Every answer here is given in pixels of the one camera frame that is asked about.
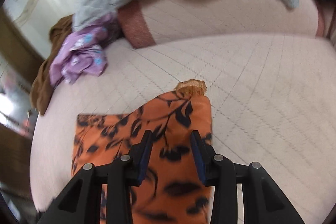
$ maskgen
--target purple cloth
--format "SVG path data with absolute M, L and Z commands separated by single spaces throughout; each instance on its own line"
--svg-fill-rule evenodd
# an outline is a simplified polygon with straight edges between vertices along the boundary
M 108 25 L 116 23 L 109 13 L 93 25 L 73 32 L 64 40 L 49 70 L 50 83 L 56 87 L 63 79 L 73 84 L 82 73 L 101 75 L 106 68 L 106 57 L 99 45 L 109 37 Z

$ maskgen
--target orange garment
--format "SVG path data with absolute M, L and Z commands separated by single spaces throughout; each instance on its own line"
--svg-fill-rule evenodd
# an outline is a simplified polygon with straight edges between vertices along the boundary
M 168 92 L 128 115 L 78 115 L 72 175 L 87 162 L 104 165 L 127 154 L 145 130 L 156 138 L 145 180 L 131 187 L 134 224 L 207 223 L 210 188 L 199 181 L 190 148 L 193 130 L 211 141 L 211 105 L 205 96 Z M 105 216 L 103 185 L 101 224 Z

